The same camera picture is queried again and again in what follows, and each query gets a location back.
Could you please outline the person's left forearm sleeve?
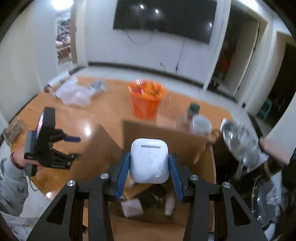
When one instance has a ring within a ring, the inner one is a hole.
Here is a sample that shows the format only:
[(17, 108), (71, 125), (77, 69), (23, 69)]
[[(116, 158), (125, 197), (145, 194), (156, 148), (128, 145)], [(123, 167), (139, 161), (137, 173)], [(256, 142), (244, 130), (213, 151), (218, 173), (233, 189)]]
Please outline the person's left forearm sleeve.
[(18, 169), (10, 158), (3, 158), (1, 160), (1, 211), (20, 216), (28, 195), (28, 184), (23, 170)]

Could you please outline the person's left hand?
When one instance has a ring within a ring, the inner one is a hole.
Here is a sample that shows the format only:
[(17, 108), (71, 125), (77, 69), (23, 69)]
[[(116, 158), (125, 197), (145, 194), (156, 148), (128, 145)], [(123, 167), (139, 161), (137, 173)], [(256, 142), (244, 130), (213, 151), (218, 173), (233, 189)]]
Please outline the person's left hand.
[(24, 149), (18, 149), (17, 151), (11, 154), (11, 161), (19, 169), (23, 169), (27, 164), (33, 164), (37, 166), (37, 171), (43, 169), (40, 163), (37, 160), (28, 160), (24, 158)]

